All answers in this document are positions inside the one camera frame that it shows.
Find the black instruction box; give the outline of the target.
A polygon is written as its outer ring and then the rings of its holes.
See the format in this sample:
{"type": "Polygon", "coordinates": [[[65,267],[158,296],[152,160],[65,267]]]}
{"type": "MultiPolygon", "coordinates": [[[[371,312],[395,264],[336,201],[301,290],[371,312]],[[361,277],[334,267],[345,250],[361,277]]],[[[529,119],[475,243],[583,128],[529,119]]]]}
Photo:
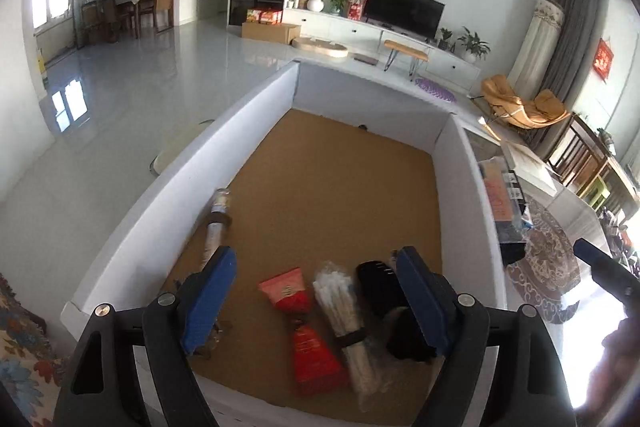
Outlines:
{"type": "Polygon", "coordinates": [[[513,265],[525,257],[526,234],[529,224],[524,218],[527,202],[522,191],[518,176],[513,170],[506,170],[502,174],[506,195],[509,199],[509,209],[512,217],[501,225],[496,225],[500,245],[502,264],[513,265]]]}

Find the black sock bundle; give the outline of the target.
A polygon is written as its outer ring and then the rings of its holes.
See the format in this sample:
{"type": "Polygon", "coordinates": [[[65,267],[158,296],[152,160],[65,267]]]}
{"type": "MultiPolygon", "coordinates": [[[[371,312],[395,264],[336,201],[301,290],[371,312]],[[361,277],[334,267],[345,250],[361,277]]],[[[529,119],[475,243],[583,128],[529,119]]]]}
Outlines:
{"type": "Polygon", "coordinates": [[[357,265],[356,291],[369,331],[397,360],[431,364],[435,349],[423,336],[395,271],[383,261],[357,265]]]}

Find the wooden dining chair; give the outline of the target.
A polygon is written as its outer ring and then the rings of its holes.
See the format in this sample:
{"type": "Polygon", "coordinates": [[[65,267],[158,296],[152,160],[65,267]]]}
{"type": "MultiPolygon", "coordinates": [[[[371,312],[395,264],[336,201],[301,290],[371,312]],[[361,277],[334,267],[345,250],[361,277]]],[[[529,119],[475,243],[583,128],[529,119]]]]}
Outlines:
{"type": "Polygon", "coordinates": [[[546,163],[566,188],[582,197],[611,167],[610,159],[600,136],[573,113],[547,154],[546,163]]]}

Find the clear bag with orange card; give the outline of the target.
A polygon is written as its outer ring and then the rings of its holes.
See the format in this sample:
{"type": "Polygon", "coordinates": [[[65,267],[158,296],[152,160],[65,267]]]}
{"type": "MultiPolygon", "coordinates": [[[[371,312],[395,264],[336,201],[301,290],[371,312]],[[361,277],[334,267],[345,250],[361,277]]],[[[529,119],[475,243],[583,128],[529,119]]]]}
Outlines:
{"type": "Polygon", "coordinates": [[[512,196],[510,172],[501,157],[481,160],[478,163],[489,199],[492,217],[496,223],[510,223],[517,227],[521,213],[518,201],[512,196]]]}

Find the flat white box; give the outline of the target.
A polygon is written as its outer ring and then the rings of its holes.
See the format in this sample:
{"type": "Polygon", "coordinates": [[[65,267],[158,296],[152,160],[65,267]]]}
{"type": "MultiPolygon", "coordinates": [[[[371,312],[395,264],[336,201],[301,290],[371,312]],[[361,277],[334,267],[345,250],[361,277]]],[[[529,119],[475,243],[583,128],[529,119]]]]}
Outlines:
{"type": "Polygon", "coordinates": [[[509,168],[528,188],[550,198],[558,194],[559,189],[551,176],[550,170],[527,146],[503,141],[501,150],[509,168]]]}

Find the orange lounge chair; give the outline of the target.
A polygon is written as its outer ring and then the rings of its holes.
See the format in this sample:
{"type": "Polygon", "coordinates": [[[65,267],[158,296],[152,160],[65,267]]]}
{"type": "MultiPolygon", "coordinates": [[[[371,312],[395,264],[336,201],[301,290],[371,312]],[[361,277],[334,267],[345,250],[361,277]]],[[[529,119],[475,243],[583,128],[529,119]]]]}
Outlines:
{"type": "Polygon", "coordinates": [[[524,130],[542,129],[570,117],[564,104],[548,89],[540,91],[533,100],[525,100],[515,93],[509,80],[503,75],[484,79],[480,87],[491,112],[499,120],[514,127],[524,130]]]}

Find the red pouch package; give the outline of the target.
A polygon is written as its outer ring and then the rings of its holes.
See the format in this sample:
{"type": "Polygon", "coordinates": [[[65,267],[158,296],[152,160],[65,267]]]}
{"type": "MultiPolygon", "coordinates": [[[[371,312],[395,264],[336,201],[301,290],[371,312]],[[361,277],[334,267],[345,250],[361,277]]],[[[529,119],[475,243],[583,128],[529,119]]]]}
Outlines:
{"type": "Polygon", "coordinates": [[[300,268],[270,277],[260,282],[258,288],[276,309],[285,314],[306,314],[311,310],[311,300],[300,268]]]}

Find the red small box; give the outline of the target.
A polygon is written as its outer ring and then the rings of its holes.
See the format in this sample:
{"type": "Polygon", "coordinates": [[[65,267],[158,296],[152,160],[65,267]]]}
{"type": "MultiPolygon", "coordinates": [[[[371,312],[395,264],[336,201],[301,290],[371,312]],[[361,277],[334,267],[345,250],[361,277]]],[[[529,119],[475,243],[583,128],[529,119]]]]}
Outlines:
{"type": "Polygon", "coordinates": [[[293,332],[294,379],[305,397],[346,387],[347,369],[310,326],[299,325],[293,332]]]}

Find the bundle of white sticks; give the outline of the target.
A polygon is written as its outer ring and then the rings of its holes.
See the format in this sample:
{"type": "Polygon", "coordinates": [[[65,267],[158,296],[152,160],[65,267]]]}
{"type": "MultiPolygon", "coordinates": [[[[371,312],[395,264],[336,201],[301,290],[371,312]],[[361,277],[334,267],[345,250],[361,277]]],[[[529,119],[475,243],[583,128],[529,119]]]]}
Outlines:
{"type": "Polygon", "coordinates": [[[341,267],[327,261],[316,272],[312,288],[332,329],[335,346],[346,362],[358,407],[365,412],[386,384],[382,362],[364,324],[354,280],[341,267]]]}

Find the purple mat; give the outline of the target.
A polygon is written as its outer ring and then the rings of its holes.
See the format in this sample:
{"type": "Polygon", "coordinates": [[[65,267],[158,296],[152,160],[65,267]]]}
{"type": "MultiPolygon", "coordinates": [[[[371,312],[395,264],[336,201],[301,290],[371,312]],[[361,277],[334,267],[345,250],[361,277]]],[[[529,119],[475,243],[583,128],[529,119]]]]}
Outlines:
{"type": "Polygon", "coordinates": [[[418,77],[414,80],[414,83],[416,84],[416,87],[419,87],[427,94],[434,96],[434,98],[439,98],[439,100],[448,103],[454,103],[457,101],[456,96],[451,91],[431,79],[418,77]]]}

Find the potted green plant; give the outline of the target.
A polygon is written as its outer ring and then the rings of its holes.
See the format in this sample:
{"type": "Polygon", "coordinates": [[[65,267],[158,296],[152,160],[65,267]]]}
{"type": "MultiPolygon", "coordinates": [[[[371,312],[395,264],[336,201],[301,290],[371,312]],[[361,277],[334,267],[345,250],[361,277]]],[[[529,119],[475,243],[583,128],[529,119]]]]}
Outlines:
{"type": "Polygon", "coordinates": [[[463,27],[463,34],[457,38],[457,42],[462,45],[463,58],[465,61],[475,63],[478,60],[485,60],[491,52],[489,43],[480,38],[476,31],[463,27]]]}

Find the wooden bench with hairpin legs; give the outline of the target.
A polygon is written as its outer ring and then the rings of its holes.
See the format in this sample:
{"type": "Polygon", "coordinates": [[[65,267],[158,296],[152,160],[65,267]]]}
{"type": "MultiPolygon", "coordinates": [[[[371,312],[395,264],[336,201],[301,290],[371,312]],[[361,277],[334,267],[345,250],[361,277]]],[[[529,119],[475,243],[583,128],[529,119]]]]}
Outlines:
{"type": "Polygon", "coordinates": [[[412,46],[406,46],[405,44],[390,39],[385,40],[383,44],[384,48],[390,51],[384,65],[384,72],[387,72],[392,67],[399,55],[405,55],[410,58],[409,80],[413,81],[414,78],[416,78],[419,67],[428,62],[428,55],[424,51],[413,48],[412,46]]]}

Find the white cardboard box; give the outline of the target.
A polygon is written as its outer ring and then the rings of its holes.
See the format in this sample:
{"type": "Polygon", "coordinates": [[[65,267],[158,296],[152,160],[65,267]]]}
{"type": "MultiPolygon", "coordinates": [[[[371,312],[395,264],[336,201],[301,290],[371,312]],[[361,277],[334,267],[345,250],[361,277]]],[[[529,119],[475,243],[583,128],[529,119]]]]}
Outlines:
{"type": "Polygon", "coordinates": [[[454,289],[506,305],[491,209],[454,110],[332,67],[293,62],[217,118],[152,183],[92,262],[61,320],[79,336],[100,303],[147,305],[167,286],[216,188],[231,191],[238,275],[221,342],[194,362],[224,426],[407,426],[431,367],[401,367],[360,407],[343,388],[304,398],[284,316],[259,290],[293,268],[352,270],[405,246],[454,289]]]}

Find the brown cardboard box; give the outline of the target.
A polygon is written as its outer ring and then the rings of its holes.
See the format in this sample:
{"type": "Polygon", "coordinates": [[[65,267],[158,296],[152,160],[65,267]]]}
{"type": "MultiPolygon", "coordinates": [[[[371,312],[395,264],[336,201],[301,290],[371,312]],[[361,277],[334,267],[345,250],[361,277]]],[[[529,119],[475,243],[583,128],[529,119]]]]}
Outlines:
{"type": "Polygon", "coordinates": [[[261,24],[254,22],[242,23],[241,37],[265,42],[273,42],[289,46],[291,42],[300,36],[302,28],[295,24],[261,24]]]}

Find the red wall hanging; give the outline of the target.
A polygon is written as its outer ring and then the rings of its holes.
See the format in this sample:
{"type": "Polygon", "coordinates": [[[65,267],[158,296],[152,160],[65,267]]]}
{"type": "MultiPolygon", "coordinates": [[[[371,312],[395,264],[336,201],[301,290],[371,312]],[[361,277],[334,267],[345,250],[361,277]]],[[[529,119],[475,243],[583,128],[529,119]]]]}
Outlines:
{"type": "Polygon", "coordinates": [[[612,63],[613,63],[614,53],[611,48],[611,39],[603,39],[599,40],[596,54],[594,54],[592,69],[593,72],[603,81],[608,81],[608,76],[610,75],[612,63]]]}

